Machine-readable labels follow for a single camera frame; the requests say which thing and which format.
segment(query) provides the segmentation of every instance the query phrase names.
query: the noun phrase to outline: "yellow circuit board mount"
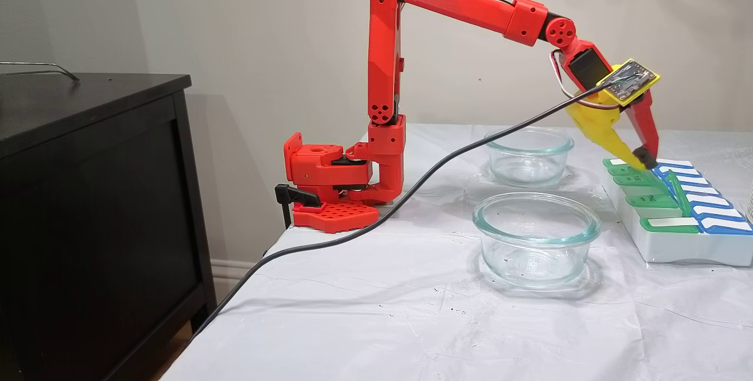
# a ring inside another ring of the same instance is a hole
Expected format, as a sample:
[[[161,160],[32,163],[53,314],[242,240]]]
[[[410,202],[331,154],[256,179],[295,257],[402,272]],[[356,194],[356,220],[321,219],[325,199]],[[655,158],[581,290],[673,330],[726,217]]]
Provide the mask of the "yellow circuit board mount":
[[[645,66],[635,62],[633,59],[627,60],[622,65],[614,65],[612,70],[613,71],[599,81],[597,85],[618,80],[625,76],[637,75],[634,78],[613,84],[602,90],[621,106],[627,106],[637,97],[640,97],[640,95],[645,93],[646,90],[651,88],[651,86],[656,84],[656,82],[659,81],[659,78],[661,78],[658,73],[655,73]]]

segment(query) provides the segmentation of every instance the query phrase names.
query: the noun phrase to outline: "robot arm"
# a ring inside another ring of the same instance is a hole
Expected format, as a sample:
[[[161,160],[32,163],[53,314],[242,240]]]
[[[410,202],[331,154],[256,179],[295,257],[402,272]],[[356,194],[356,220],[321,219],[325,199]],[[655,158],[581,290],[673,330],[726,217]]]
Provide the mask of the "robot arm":
[[[613,71],[593,43],[576,36],[572,20],[549,12],[535,1],[369,0],[368,140],[344,150],[336,145],[304,145],[300,133],[288,139],[284,146],[288,180],[323,203],[296,204],[294,223],[298,226],[314,226],[328,233],[362,228],[378,217],[376,209],[368,205],[390,202],[402,191],[406,118],[399,113],[399,105],[400,76],[404,69],[400,53],[404,4],[478,25],[526,46],[548,41],[557,48],[561,56],[559,64],[581,91],[629,69],[626,63]],[[621,86],[616,92],[610,92],[610,86],[586,102],[567,108],[587,138],[640,170],[656,165],[658,148],[648,86],[659,76],[649,72],[645,71],[647,77],[653,78],[651,81],[643,83],[642,78],[641,84]],[[627,111],[643,141],[635,152],[611,128],[621,111]],[[377,183],[369,183],[372,162],[379,166]]]
[[[499,32],[505,38],[526,46],[533,46],[538,40],[548,41],[559,49],[559,64],[581,91],[594,87],[613,71],[613,67],[593,43],[576,36],[572,20],[549,12],[546,6],[535,1],[398,1]],[[656,165],[659,136],[651,115],[650,91],[637,95],[629,102],[618,103],[607,93],[592,97],[589,101],[593,102],[594,106],[589,107],[586,103],[568,108],[568,114],[587,138],[639,170],[645,171],[647,167]],[[611,128],[622,111],[628,114],[643,143],[642,147],[634,152],[629,150]]]

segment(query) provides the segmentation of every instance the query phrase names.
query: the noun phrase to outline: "black dresser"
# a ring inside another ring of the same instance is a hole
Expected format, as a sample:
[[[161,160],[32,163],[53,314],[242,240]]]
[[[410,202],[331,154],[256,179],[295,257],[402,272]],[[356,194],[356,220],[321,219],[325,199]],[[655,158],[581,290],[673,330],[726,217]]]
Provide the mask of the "black dresser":
[[[0,379],[143,379],[217,306],[188,75],[0,76]]]

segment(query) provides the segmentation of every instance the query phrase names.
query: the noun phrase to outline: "pill organizer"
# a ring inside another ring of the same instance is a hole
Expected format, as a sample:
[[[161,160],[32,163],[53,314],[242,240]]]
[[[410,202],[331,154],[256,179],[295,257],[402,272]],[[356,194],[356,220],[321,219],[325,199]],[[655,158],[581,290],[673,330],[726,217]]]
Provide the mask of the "pill organizer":
[[[657,159],[651,172],[602,161],[607,194],[646,262],[753,263],[753,226],[688,161]]]

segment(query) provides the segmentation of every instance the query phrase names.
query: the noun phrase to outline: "glass bowl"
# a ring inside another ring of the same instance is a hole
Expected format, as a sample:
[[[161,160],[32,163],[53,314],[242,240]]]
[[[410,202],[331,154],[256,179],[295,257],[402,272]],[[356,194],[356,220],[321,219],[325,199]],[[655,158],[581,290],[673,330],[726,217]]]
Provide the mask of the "glass bowl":
[[[549,287],[583,270],[601,221],[588,207],[546,193],[489,197],[474,210],[481,255],[490,269],[517,285]]]
[[[572,138],[554,129],[520,129],[487,143],[489,167],[494,177],[506,185],[551,185],[562,177],[567,153],[574,144]]]

